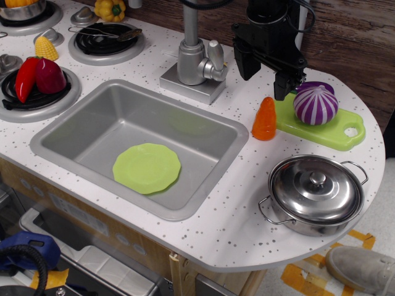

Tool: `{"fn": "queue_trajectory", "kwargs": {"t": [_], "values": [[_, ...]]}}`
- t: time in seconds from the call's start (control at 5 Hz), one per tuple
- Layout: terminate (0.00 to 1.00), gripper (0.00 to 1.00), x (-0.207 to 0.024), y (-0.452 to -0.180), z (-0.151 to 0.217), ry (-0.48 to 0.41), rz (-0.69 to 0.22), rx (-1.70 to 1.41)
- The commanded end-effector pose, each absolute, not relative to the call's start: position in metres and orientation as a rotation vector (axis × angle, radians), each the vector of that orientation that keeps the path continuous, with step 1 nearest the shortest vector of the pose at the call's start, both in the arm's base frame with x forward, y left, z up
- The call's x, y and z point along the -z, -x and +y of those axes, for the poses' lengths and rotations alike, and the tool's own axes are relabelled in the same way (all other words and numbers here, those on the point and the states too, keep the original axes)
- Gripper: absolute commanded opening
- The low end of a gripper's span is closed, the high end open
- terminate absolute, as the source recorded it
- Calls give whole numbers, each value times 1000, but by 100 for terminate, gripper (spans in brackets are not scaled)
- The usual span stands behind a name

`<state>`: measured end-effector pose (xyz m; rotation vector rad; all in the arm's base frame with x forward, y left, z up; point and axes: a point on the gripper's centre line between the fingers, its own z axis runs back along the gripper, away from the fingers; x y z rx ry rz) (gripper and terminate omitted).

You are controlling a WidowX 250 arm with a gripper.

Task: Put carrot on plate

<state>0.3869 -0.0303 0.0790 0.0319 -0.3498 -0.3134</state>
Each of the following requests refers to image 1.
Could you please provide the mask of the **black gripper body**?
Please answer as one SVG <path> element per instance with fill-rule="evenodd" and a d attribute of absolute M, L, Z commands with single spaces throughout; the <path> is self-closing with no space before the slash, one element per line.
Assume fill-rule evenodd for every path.
<path fill-rule="evenodd" d="M 244 80 L 254 76 L 262 64 L 295 81 L 306 79 L 307 60 L 296 46 L 297 31 L 288 23 L 264 26 L 235 23 L 231 30 L 235 35 L 236 64 Z"/>

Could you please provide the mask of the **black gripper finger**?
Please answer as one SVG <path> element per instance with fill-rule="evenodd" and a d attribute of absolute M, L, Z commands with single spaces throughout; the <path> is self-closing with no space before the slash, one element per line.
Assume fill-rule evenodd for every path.
<path fill-rule="evenodd" d="M 275 74 L 274 95 L 277 101 L 283 101 L 285 96 L 292 90 L 292 79 L 285 72 Z"/>
<path fill-rule="evenodd" d="M 289 91 L 295 91 L 301 84 L 306 81 L 305 73 L 294 73 L 290 78 L 290 87 Z"/>

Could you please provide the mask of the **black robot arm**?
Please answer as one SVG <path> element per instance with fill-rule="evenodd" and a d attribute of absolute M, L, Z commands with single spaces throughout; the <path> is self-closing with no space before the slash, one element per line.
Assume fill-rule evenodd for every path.
<path fill-rule="evenodd" d="M 307 60 L 296 46 L 301 1 L 249 1 L 248 23 L 234 23 L 233 49 L 239 73 L 252 78 L 262 65 L 275 72 L 275 99 L 282 101 L 306 80 Z"/>

